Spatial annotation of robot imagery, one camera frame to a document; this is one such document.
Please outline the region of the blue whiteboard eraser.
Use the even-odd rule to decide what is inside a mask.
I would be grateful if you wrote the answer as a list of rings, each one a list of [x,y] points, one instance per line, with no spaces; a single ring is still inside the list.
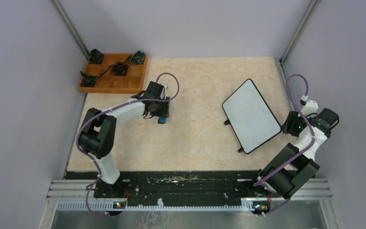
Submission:
[[[158,124],[165,124],[167,121],[167,118],[166,117],[159,117],[158,118]]]

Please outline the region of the small black-framed whiteboard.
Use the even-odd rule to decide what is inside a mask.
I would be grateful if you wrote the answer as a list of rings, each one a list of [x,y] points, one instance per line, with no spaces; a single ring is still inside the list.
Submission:
[[[222,103],[240,145],[238,153],[250,154],[281,133],[281,125],[252,79],[246,79]]]

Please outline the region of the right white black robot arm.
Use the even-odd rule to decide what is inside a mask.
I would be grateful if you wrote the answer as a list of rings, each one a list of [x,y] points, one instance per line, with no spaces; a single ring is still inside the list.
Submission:
[[[318,172],[320,166],[315,162],[315,154],[330,138],[339,121],[339,115],[328,108],[305,118],[296,111],[290,111],[282,131],[298,140],[295,144],[288,143],[250,182],[251,194],[261,197],[269,191],[284,199],[292,197]]]

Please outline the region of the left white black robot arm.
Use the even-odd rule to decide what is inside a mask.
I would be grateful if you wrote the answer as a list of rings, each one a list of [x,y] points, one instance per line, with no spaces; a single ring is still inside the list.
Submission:
[[[76,146],[93,160],[99,172],[99,180],[105,183],[105,191],[111,197],[119,197],[124,185],[118,181],[121,173],[111,155],[116,128],[134,118],[158,118],[165,124],[169,117],[171,98],[167,95],[168,84],[151,81],[145,91],[132,96],[127,102],[114,108],[87,111]]]

